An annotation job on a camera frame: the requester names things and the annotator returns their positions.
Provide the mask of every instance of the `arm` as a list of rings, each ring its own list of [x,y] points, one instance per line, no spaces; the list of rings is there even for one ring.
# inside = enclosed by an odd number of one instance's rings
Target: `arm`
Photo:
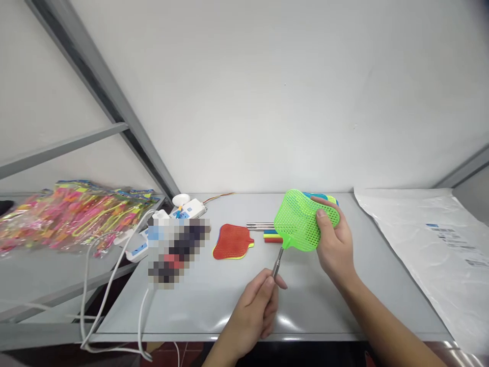
[[[323,210],[316,213],[321,230],[317,248],[319,262],[340,291],[379,358],[388,366],[445,366],[358,277],[353,264],[351,231],[341,209],[317,197],[313,200],[334,207],[340,214],[340,223],[334,229]]]
[[[234,367],[259,338],[271,334],[279,306],[278,286],[287,289],[280,275],[275,284],[270,269],[263,269],[248,283],[203,367]]]

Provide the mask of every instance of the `gray table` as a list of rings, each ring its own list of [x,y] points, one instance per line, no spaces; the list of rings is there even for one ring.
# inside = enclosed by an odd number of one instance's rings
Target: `gray table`
[[[192,195],[203,201],[215,194]],[[453,340],[424,295],[392,252],[353,194],[333,194],[354,236],[355,265],[367,286],[422,340]],[[210,241],[174,290],[151,291],[145,307],[145,341],[216,340],[244,286],[264,267],[271,268],[279,245],[251,232],[255,247],[241,260],[215,260],[212,250],[225,224],[272,222],[283,194],[237,194],[207,204]],[[322,271],[315,252],[285,251],[280,274],[289,289],[280,292],[274,333],[268,340],[358,340],[360,327],[341,295]],[[147,288],[143,260],[93,337],[98,342],[137,339],[138,314]]]

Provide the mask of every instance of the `wire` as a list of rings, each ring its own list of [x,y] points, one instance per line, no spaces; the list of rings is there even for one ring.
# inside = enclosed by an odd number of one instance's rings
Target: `wire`
[[[82,297],[82,302],[81,302],[81,307],[80,307],[80,317],[81,317],[81,319],[80,319],[80,332],[81,332],[81,336],[83,338],[83,341],[81,343],[80,349],[86,350],[86,351],[88,351],[90,353],[102,353],[102,352],[108,352],[108,351],[137,353],[137,354],[141,354],[141,356],[145,360],[147,360],[149,362],[152,362],[153,358],[151,357],[151,354],[149,354],[148,352],[146,352],[145,350],[143,350],[142,332],[141,332],[141,319],[142,319],[142,313],[143,313],[143,306],[144,306],[144,301],[146,300],[146,296],[148,295],[148,290],[146,290],[146,293],[144,294],[144,298],[143,298],[143,301],[141,302],[141,308],[140,308],[140,313],[139,313],[139,322],[138,322],[138,348],[139,349],[138,350],[137,349],[131,349],[131,348],[120,348],[120,347],[104,348],[104,349],[92,348],[90,346],[89,340],[90,340],[90,337],[92,336],[92,334],[94,333],[95,328],[97,327],[98,322],[100,321],[100,317],[102,315],[103,308],[105,307],[105,303],[107,301],[108,293],[109,293],[109,291],[111,289],[112,281],[114,280],[116,271],[119,268],[119,265],[120,265],[120,263],[122,261],[122,258],[124,257],[124,254],[125,254],[125,251],[126,251],[127,246],[131,242],[132,237],[138,232],[138,229],[141,227],[141,225],[144,224],[144,223],[146,223],[146,221],[149,218],[148,215],[152,215],[154,212],[155,212],[154,210],[149,210],[149,211],[147,211],[143,215],[141,221],[138,223],[138,225],[134,229],[134,232],[131,234],[131,236],[127,240],[126,244],[122,248],[121,255],[119,256],[119,259],[117,260],[116,265],[114,266],[114,270],[112,271],[112,275],[111,275],[110,279],[108,280],[107,288],[106,288],[105,294],[103,296],[102,304],[100,305],[100,310],[98,311],[98,314],[95,317],[95,321],[93,322],[93,325],[92,325],[90,331],[88,332],[88,334],[86,334],[85,333],[85,320],[84,320],[84,317],[85,317],[85,301],[86,301],[86,296],[87,296],[87,283],[88,283],[88,270],[89,270],[89,261],[90,261],[90,251],[92,250],[92,247],[95,246],[96,244],[98,244],[100,242],[100,240],[104,236],[106,236],[108,234],[113,234],[114,232],[107,232],[107,233],[101,235],[88,248],[88,251],[87,251],[87,259],[86,259],[86,263],[85,263],[85,277],[84,277],[84,280],[83,280],[83,297]]]
[[[31,302],[20,302],[20,301],[10,301],[10,300],[4,300],[4,299],[0,299],[0,303],[10,303],[10,304],[16,304],[16,305],[20,305],[20,306],[26,306],[26,307],[30,307],[30,308],[38,308],[38,309],[41,309],[41,310],[44,310],[44,311],[51,311],[53,309],[53,307],[50,307],[50,306],[46,306],[46,305],[43,305],[43,304],[40,304],[40,303],[31,303]],[[66,317],[69,317],[71,319],[81,319],[82,316],[79,316],[79,315],[71,315],[71,314],[65,314],[63,316],[66,316]],[[84,316],[85,319],[91,319],[91,320],[94,320],[95,319],[95,316]]]
[[[228,196],[228,195],[234,195],[236,193],[228,193],[228,194],[221,194],[221,195],[217,195],[217,196],[214,196],[214,197],[211,197],[209,199],[207,199],[206,201],[204,201],[202,204],[205,204],[207,203],[208,201],[212,201],[212,200],[215,200],[217,198],[220,198],[221,196]]]
[[[175,342],[173,342],[173,344],[175,344],[175,348],[177,349],[177,356],[178,356],[177,366],[180,367],[180,351],[178,350],[178,345]]]

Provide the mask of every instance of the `finger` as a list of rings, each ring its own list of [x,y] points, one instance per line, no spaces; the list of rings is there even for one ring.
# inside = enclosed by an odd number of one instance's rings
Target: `finger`
[[[316,222],[317,226],[321,230],[321,240],[326,242],[336,240],[337,237],[331,220],[323,209],[317,210]]]
[[[266,339],[270,336],[270,334],[273,332],[275,326],[275,322],[272,321],[270,325],[268,325],[266,328],[263,329],[263,331],[260,334],[260,338]]]
[[[255,299],[249,306],[254,309],[254,312],[256,312],[256,314],[264,314],[265,307],[270,301],[271,296],[274,292],[274,286],[274,279],[271,276],[267,277],[263,285],[260,287],[258,293],[256,294]]]
[[[274,292],[271,295],[270,301],[265,308],[263,316],[266,318],[271,313],[277,312],[279,308],[279,288],[277,285],[274,286]]]
[[[271,270],[267,268],[259,272],[258,275],[251,282],[249,282],[247,286],[244,288],[244,292],[241,295],[239,302],[243,306],[248,306],[249,304],[251,304],[255,299],[256,294],[260,290],[260,287],[263,285],[263,283],[270,275],[271,275]],[[287,284],[285,284],[285,281],[282,279],[280,275],[277,275],[276,282],[280,288],[287,289]]]
[[[323,198],[319,198],[317,196],[312,196],[311,200],[315,201],[319,204],[330,206],[330,207],[336,209],[336,211],[340,215],[340,222],[338,223],[338,225],[336,226],[335,229],[341,228],[343,226],[348,226],[348,222],[346,221],[345,214],[343,213],[343,211],[341,210],[341,208],[338,205],[336,205],[335,203],[332,203],[330,201],[324,200]]]
[[[263,330],[265,330],[267,327],[269,327],[274,321],[275,321],[275,316],[277,315],[276,312],[269,314],[265,319],[263,319]]]

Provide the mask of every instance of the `white wall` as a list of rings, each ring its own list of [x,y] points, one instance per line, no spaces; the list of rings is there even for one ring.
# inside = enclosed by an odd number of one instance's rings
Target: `white wall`
[[[24,1],[0,1],[0,50],[0,161],[110,125]],[[156,188],[117,135],[0,180],[0,192],[77,178]]]
[[[457,186],[453,195],[474,217],[489,226],[489,167]]]
[[[477,1],[72,2],[183,192],[428,188],[489,140]]]

